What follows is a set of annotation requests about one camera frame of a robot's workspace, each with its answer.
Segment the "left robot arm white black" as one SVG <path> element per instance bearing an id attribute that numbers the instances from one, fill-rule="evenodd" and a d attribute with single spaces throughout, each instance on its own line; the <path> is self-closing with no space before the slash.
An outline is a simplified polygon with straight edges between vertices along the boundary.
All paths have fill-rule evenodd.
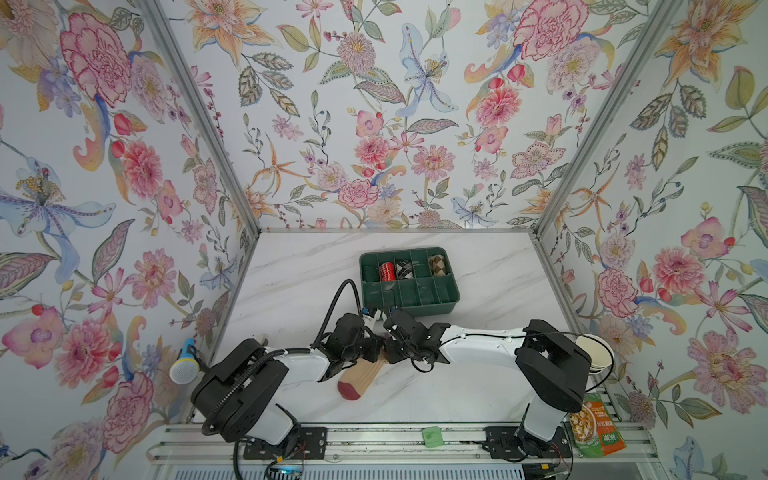
<path id="1" fill-rule="evenodd" d="M 275 400 L 284 386 L 322 383 L 363 361 L 375 362 L 384 338 L 365 318 L 346 314 L 311 347 L 270 349 L 242 341 L 210 367 L 191 401 L 203 415 L 201 433 L 228 443 L 257 439 L 270 446 L 293 444 L 300 424 Z"/>

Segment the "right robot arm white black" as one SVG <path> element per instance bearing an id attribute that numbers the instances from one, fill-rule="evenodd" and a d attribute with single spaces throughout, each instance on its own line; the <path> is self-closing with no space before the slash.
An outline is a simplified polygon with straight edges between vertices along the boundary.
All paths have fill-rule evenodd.
<path id="1" fill-rule="evenodd" d="M 448 323 L 429 327 L 404 310 L 384 321 L 387 361 L 413 364 L 497 366 L 515 369 L 535 392 L 521 425 L 520 438 L 554 439 L 566 416 L 581 411 L 592 358 L 567 332 L 532 319 L 512 330 L 467 329 Z"/>

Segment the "striped tan maroon purple sock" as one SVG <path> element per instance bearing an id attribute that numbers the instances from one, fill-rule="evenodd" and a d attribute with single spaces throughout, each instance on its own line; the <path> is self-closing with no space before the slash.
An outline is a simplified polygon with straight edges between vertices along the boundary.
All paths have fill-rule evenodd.
<path id="1" fill-rule="evenodd" d="M 359 400 L 386 363 L 386 357 L 381 353 L 375 361 L 360 360 L 347 369 L 337 383 L 337 390 L 341 397 L 348 401 Z"/>

